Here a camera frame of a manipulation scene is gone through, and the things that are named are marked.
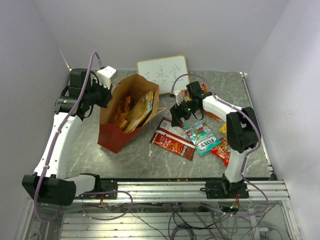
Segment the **orange Fox's fruits bag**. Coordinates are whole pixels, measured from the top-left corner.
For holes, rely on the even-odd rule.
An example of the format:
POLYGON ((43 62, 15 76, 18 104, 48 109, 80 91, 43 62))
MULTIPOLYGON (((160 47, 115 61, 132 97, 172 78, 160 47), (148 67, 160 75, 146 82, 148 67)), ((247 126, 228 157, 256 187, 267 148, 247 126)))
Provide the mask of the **orange Fox's fruits bag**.
MULTIPOLYGON (((207 87, 206 87, 206 85, 205 85, 204 83, 202 83, 200 86, 201 86, 201 89, 203 90, 204 93, 207 93, 207 92, 208 92, 207 87)), ((215 120, 217 120, 217 121, 220 121, 220 122, 222 121, 221 118, 219 118, 217 115, 215 115, 215 114, 213 114, 213 113, 211 113, 211 112, 204 111, 204 113, 205 113, 207 116, 209 116, 209 117, 211 117, 211 118, 213 118, 213 119, 215 119, 215 120)))

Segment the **brown teal chips bag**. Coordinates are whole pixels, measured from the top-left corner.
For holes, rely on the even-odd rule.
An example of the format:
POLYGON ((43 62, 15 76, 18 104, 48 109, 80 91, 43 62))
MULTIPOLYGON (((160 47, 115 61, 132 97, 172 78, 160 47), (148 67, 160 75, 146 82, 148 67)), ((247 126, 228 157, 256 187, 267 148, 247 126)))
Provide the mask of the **brown teal chips bag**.
POLYGON ((154 90, 150 90, 135 104, 127 115, 126 134, 133 132, 153 109, 154 90))

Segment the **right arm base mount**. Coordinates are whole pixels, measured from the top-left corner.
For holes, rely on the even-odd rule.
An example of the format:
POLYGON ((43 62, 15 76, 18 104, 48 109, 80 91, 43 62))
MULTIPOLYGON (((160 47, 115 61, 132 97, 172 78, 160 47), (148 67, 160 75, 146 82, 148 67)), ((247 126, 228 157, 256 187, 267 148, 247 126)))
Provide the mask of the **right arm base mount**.
POLYGON ((230 183, 227 180, 214 179, 207 181, 200 191, 206 194, 207 199, 235 199, 236 196, 240 199, 249 198, 248 188, 243 180, 230 183))

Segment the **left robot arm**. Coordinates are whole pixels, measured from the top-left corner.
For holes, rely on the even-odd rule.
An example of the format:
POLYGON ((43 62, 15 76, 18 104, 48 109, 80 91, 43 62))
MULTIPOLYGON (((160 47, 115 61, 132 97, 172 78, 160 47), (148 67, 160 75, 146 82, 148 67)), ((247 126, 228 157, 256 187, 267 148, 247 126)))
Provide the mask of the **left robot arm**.
POLYGON ((107 66, 97 72, 85 68, 70 71, 69 85, 55 102, 53 127, 42 158, 33 174, 24 175, 22 186, 35 202, 69 206, 85 193, 96 199, 102 193, 100 176, 81 173, 66 178, 66 166, 75 135, 93 111, 106 108, 112 99, 112 81, 117 71, 107 66))

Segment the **red Doritos bag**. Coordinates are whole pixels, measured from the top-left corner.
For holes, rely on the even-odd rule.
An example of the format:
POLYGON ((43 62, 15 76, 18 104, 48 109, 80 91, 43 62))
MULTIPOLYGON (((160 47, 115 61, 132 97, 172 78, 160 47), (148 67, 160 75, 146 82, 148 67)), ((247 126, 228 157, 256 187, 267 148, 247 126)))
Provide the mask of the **red Doritos bag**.
POLYGON ((150 143, 190 161, 196 150, 186 131, 181 126, 172 127, 172 121, 166 117, 161 119, 150 143))

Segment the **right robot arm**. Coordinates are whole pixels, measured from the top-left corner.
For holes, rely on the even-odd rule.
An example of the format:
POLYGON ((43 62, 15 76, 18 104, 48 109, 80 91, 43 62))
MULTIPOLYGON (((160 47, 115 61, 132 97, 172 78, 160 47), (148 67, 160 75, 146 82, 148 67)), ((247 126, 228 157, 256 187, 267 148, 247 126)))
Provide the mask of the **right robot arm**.
POLYGON ((176 103, 170 108, 171 126, 183 125, 182 118, 188 120, 198 110, 216 115, 226 123, 227 141, 231 148, 230 159, 222 175, 221 194, 233 197, 244 185, 244 168, 248 155, 261 144, 261 133, 252 107, 240 108, 232 105, 212 92, 204 92, 198 81, 187 86, 190 101, 185 101, 180 90, 172 89, 170 96, 176 103))

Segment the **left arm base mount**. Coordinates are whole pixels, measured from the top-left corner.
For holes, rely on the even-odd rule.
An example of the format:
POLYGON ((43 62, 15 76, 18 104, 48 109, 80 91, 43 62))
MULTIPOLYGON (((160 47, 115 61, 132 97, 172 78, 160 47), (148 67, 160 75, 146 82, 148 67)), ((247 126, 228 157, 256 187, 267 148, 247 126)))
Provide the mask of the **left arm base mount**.
POLYGON ((118 182, 114 179, 107 179, 102 178, 101 179, 101 185, 100 189, 94 189, 92 190, 93 193, 97 192, 111 192, 107 194, 81 194, 79 196, 76 196, 76 200, 97 200, 101 199, 103 197, 104 200, 115 200, 117 198, 117 193, 115 191, 118 190, 118 182))

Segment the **orange kettle chips bag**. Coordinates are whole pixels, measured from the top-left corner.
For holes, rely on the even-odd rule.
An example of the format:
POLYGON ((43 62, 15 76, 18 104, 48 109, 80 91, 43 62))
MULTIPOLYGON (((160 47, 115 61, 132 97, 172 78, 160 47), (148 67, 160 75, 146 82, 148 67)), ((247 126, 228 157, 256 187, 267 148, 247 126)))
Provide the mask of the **orange kettle chips bag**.
POLYGON ((131 110, 131 96, 126 96, 121 99, 116 107, 116 110, 110 120, 110 123, 119 130, 124 130, 128 124, 127 116, 131 110))

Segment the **red brown paper bag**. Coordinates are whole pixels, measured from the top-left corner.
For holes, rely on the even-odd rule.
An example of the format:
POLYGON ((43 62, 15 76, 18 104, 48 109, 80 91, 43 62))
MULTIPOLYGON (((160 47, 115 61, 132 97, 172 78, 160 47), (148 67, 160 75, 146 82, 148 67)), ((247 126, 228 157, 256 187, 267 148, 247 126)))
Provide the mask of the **red brown paper bag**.
POLYGON ((160 87, 139 74, 122 79, 99 116, 98 144, 118 153, 164 108, 159 108, 160 87))

